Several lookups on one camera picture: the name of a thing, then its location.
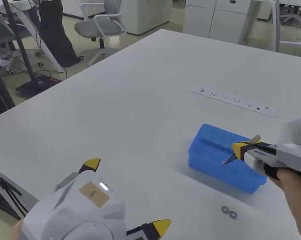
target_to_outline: metal pole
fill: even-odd
[[[29,61],[29,58],[27,57],[27,53],[26,53],[25,47],[23,45],[22,39],[20,37],[20,33],[19,33],[19,31],[16,27],[16,22],[14,20],[12,10],[10,9],[9,2],[8,2],[8,0],[2,0],[2,3],[3,3],[3,5],[5,7],[5,10],[6,10],[6,14],[7,14],[8,21],[9,21],[9,26],[12,29],[12,31],[14,32],[17,44],[19,46],[19,50],[21,52],[22,58],[24,59],[25,66],[27,68],[27,72],[29,74],[29,77],[32,81],[36,82],[35,76],[33,74],[33,70],[32,70],[32,67],[31,67],[31,63]]]
[[[9,93],[9,91],[6,88],[5,83],[3,82],[2,77],[0,76],[0,98],[2,102],[4,103],[7,110],[15,107],[15,103]]]

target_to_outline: metal washer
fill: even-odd
[[[221,207],[221,211],[222,211],[224,214],[229,214],[229,213],[230,213],[230,209],[229,209],[227,206],[222,206],[222,207]]]
[[[229,217],[231,219],[237,219],[238,215],[237,215],[237,213],[235,211],[230,211],[229,212]]]

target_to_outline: blue box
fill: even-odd
[[[227,165],[223,164],[234,153],[232,143],[248,140],[218,127],[203,124],[188,150],[188,165],[253,194],[260,185],[266,183],[266,176],[238,159]]]

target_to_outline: power strip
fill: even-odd
[[[192,93],[205,96],[211,99],[215,99],[227,104],[231,104],[243,109],[247,109],[256,113],[270,116],[272,118],[277,117],[277,109],[269,104],[262,104],[260,102],[252,102],[248,99],[244,99],[232,94],[211,90],[205,87],[199,87],[191,90]]]

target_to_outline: black pants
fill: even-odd
[[[62,24],[63,5],[61,0],[45,1],[39,5],[39,35],[64,68],[80,62],[74,52],[72,43],[65,34]]]

